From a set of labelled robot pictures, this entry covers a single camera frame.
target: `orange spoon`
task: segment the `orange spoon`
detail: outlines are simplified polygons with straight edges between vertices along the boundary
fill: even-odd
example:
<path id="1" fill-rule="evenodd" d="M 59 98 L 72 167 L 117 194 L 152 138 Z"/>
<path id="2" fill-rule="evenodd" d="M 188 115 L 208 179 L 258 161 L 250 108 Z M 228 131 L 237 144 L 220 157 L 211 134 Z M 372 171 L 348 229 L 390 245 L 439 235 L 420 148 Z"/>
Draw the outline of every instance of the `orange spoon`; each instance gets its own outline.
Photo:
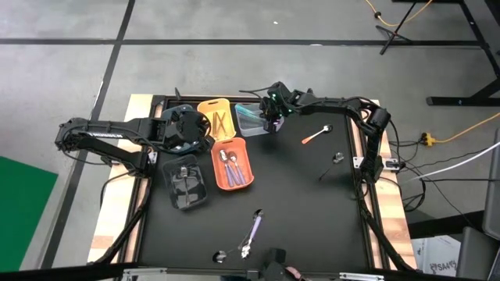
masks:
<path id="1" fill-rule="evenodd" d="M 310 140 L 312 140 L 313 138 L 317 137 L 321 133 L 329 133 L 329 132 L 331 132 L 333 128 L 334 127 L 331 126 L 330 124 L 323 126 L 323 129 L 321 131 L 319 131 L 318 133 L 315 133 L 311 137 L 307 137 L 307 138 L 303 139 L 302 140 L 302 144 L 307 144 Z"/>

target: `clear plastic container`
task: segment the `clear plastic container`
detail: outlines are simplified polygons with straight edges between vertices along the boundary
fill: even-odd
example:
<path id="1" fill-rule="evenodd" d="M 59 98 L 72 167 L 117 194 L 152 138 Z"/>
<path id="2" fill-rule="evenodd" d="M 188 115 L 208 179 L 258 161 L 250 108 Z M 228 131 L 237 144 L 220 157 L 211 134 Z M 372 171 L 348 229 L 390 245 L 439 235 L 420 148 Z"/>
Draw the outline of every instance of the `clear plastic container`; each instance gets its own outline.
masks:
<path id="1" fill-rule="evenodd" d="M 263 111 L 259 109 L 258 103 L 236 104 L 234 109 L 236 111 L 237 126 L 240 128 L 240 132 L 243 137 L 269 133 L 264 130 L 266 120 L 264 118 L 260 118 L 260 114 Z M 280 123 L 276 125 L 276 131 L 280 130 L 283 122 L 284 118 L 281 117 Z"/>

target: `black tabletop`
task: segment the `black tabletop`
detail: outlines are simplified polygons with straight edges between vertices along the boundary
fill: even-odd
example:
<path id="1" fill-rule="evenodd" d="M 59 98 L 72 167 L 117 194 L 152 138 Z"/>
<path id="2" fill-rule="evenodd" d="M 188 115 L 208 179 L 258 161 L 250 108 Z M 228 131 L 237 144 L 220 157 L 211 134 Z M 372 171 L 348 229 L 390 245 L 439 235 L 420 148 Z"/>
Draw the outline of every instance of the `black tabletop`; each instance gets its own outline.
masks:
<path id="1" fill-rule="evenodd" d="M 231 110 L 236 137 L 240 137 L 233 104 Z M 304 137 L 328 123 L 334 126 L 331 133 L 301 144 Z M 137 261 L 186 272 L 260 269 L 267 251 L 279 247 L 287 251 L 287 264 L 303 272 L 366 269 L 369 245 L 357 202 L 352 200 L 355 185 L 345 116 L 323 113 L 289 116 L 277 134 L 245 140 L 254 182 L 242 190 L 221 190 L 216 185 L 210 154 L 196 155 L 208 200 L 187 212 L 171 205 L 160 171 L 163 163 L 175 156 L 159 156 Z M 336 152 L 342 152 L 345 160 L 332 166 Z M 258 209 L 265 215 L 252 244 L 250 259 L 241 260 L 240 252 L 235 251 L 223 264 L 214 263 L 212 256 L 216 251 L 228 251 L 239 245 L 252 225 L 252 214 Z"/>

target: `metal stand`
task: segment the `metal stand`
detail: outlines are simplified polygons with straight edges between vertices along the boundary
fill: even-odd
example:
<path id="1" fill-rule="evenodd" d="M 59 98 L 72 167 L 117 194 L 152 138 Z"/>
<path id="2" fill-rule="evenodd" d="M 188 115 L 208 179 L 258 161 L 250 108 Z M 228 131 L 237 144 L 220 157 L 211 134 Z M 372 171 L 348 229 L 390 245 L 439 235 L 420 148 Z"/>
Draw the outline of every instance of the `metal stand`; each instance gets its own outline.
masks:
<path id="1" fill-rule="evenodd" d="M 412 6 L 409 8 L 408 12 L 406 12 L 406 15 L 405 17 L 403 17 L 403 19 L 401 20 L 401 22 L 399 23 L 398 27 L 396 28 L 396 30 L 394 31 L 391 31 L 385 27 L 381 27 L 381 26 L 375 26 L 378 30 L 382 30 L 384 32 L 387 33 L 387 35 L 389 35 L 389 39 L 387 40 L 387 42 L 385 43 L 385 45 L 382 47 L 382 49 L 380 50 L 380 55 L 383 55 L 385 53 L 385 51 L 389 48 L 389 45 L 392 43 L 392 41 L 397 37 L 397 38 L 400 38 L 406 42 L 408 42 L 409 44 L 412 44 L 412 41 L 409 40 L 408 38 L 402 36 L 402 35 L 399 35 L 398 34 L 398 31 L 399 29 L 401 28 L 401 26 L 403 25 L 403 23 L 405 23 L 406 21 L 406 18 L 408 18 L 409 14 L 412 12 L 413 10 L 413 7 L 415 7 L 416 5 L 416 1 L 413 2 Z"/>

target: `concrete floor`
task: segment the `concrete floor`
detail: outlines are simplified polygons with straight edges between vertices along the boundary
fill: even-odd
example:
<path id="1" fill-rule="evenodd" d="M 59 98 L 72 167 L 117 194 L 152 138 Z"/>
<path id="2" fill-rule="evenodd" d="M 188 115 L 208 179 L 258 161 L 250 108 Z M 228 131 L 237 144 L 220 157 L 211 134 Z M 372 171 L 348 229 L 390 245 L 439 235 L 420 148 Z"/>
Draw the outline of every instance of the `concrete floor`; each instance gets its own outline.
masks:
<path id="1" fill-rule="evenodd" d="M 492 49 L 500 49 L 500 38 L 495 36 L 500 27 L 484 2 L 466 2 Z M 373 0 L 373 4 L 392 23 L 409 7 L 388 0 Z M 0 38 L 115 38 L 126 6 L 126 0 L 0 0 Z M 376 24 L 364 0 L 142 0 L 134 7 L 125 37 L 383 39 Z M 401 33 L 416 40 L 474 39 L 457 5 L 431 5 Z M 57 125 L 74 116 L 89 116 L 111 49 L 108 45 L 0 44 L 0 154 L 59 174 L 23 269 L 39 265 L 72 169 L 73 161 L 53 145 Z M 130 94 L 172 94 L 178 87 L 182 94 L 231 95 L 278 80 L 290 88 L 312 87 L 320 96 L 379 99 L 392 114 L 401 140 L 415 140 L 423 131 L 445 138 L 498 111 L 431 108 L 425 103 L 431 95 L 465 97 L 491 82 L 495 75 L 480 49 L 390 48 L 385 56 L 378 52 L 379 47 L 123 46 L 100 119 L 123 119 Z M 9 118 L 20 110 L 29 114 Z M 419 165 L 485 148 L 497 127 L 495 120 L 452 143 L 420 148 L 412 162 Z M 404 157 L 413 149 L 402 151 Z M 489 162 L 485 156 L 443 176 L 485 177 Z M 98 194 L 108 174 L 109 169 L 85 166 L 54 266 L 86 262 L 98 217 Z M 410 176 L 402 174 L 399 179 Z M 484 207 L 485 183 L 439 186 L 462 212 Z M 402 188 L 409 196 L 420 185 Z M 456 215 L 433 187 L 420 210 L 437 218 Z"/>

